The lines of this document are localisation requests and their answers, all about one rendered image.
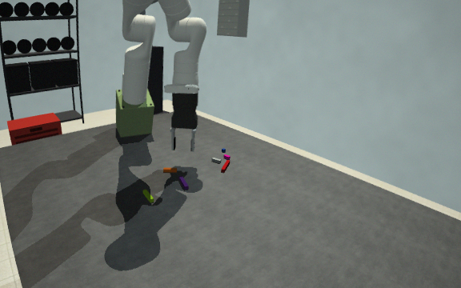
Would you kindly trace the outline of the purple rod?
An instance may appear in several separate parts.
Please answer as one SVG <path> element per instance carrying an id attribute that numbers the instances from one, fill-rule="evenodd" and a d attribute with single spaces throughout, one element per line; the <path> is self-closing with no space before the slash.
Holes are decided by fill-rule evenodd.
<path id="1" fill-rule="evenodd" d="M 187 185 L 183 176 L 179 176 L 179 181 L 182 183 L 182 186 L 184 187 L 185 190 L 189 190 L 189 186 Z"/>

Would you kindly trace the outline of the red rod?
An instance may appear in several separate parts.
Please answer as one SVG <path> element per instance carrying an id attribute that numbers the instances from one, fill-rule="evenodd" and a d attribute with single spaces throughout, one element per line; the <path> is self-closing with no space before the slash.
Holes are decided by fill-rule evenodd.
<path id="1" fill-rule="evenodd" d="M 224 166 L 221 169 L 221 172 L 224 173 L 226 171 L 226 168 L 229 166 L 229 164 L 230 164 L 230 160 L 226 160 Z"/>

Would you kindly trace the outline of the lime green rod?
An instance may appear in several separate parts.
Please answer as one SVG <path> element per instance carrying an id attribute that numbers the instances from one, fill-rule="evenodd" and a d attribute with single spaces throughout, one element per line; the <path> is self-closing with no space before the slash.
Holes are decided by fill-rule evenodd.
<path id="1" fill-rule="evenodd" d="M 154 202 L 153 197 L 150 195 L 150 193 L 147 190 L 143 190 L 143 194 L 146 196 L 149 202 Z"/>

